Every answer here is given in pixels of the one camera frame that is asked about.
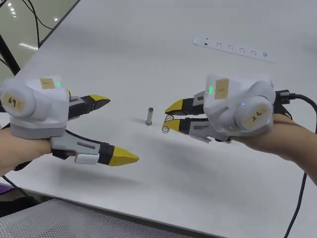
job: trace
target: metal cylinder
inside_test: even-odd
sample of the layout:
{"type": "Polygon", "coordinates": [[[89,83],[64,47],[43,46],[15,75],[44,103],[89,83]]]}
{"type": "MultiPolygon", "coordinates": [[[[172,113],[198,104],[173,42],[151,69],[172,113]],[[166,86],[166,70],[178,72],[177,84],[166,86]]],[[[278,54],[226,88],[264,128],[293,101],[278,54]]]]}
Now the metal cylinder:
{"type": "Polygon", "coordinates": [[[153,116],[153,108],[148,109],[148,117],[147,120],[145,121],[145,125],[152,125],[152,116],[153,116]]]}

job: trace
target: human hand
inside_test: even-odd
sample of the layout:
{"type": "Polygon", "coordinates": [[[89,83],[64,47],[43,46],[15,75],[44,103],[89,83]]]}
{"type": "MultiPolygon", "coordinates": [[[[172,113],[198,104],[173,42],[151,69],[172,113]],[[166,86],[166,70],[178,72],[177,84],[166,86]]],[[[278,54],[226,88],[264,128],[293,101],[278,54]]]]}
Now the human hand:
{"type": "Polygon", "coordinates": [[[13,136],[10,128],[0,130],[0,175],[13,170],[19,164],[51,153],[47,139],[27,140],[13,136]]]}
{"type": "Polygon", "coordinates": [[[252,137],[232,137],[250,147],[265,153],[275,154],[286,160],[301,156],[304,138],[312,132],[293,122],[282,114],[273,115],[273,128],[266,134],[252,137]]]}

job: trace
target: metal spring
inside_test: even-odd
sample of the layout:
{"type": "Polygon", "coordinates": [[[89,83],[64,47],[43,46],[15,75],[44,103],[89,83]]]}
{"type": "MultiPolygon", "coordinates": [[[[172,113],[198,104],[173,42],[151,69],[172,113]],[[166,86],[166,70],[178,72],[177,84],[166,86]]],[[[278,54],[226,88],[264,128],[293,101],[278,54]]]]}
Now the metal spring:
{"type": "MultiPolygon", "coordinates": [[[[167,115],[167,116],[165,117],[164,122],[170,121],[170,120],[174,120],[174,116],[173,116],[173,115],[167,115]]],[[[163,127],[162,127],[162,132],[163,132],[164,134],[169,133],[169,130],[170,130],[170,128],[168,128],[167,126],[163,125],[163,127]]]]}

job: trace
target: number label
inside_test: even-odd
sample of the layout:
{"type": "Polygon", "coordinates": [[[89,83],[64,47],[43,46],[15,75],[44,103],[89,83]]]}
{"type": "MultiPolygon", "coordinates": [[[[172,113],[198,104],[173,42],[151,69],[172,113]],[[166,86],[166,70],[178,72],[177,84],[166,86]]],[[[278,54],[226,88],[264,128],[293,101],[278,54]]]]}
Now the number label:
{"type": "Polygon", "coordinates": [[[55,84],[52,78],[40,78],[42,89],[54,89],[55,84]]]}
{"type": "Polygon", "coordinates": [[[226,99],[228,98],[228,92],[229,92],[229,79],[222,78],[217,80],[214,99],[215,100],[226,99]]]}
{"type": "Polygon", "coordinates": [[[267,112],[268,108],[266,105],[259,105],[257,109],[251,114],[251,117],[244,121],[244,124],[249,128],[254,127],[259,119],[266,115],[267,112]]]}
{"type": "Polygon", "coordinates": [[[25,102],[22,99],[19,99],[15,96],[12,96],[9,93],[4,93],[1,99],[2,105],[10,109],[15,110],[16,112],[22,113],[25,102]]]}

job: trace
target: white tabletop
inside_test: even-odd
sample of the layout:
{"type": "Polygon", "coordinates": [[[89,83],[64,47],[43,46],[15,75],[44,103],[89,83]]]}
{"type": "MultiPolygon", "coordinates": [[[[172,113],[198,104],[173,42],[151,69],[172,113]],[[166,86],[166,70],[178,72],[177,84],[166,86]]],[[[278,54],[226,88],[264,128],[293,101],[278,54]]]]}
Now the white tabletop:
{"type": "MultiPolygon", "coordinates": [[[[275,1],[81,0],[17,77],[59,74],[72,95],[109,97],[68,129],[140,160],[111,168],[47,155],[8,177],[30,191],[221,237],[282,237],[298,198],[298,167],[238,143],[163,134],[161,126],[164,110],[204,90],[209,73],[269,73],[277,90],[317,99],[317,58],[309,49],[314,27],[298,23],[306,20],[294,17],[302,12],[275,1]],[[196,33],[265,49],[277,64],[194,46],[196,33]],[[152,126],[144,124],[148,107],[152,126]]],[[[288,109],[314,128],[309,105],[288,109]]],[[[290,238],[316,236],[316,201],[309,179],[290,238]]]]}

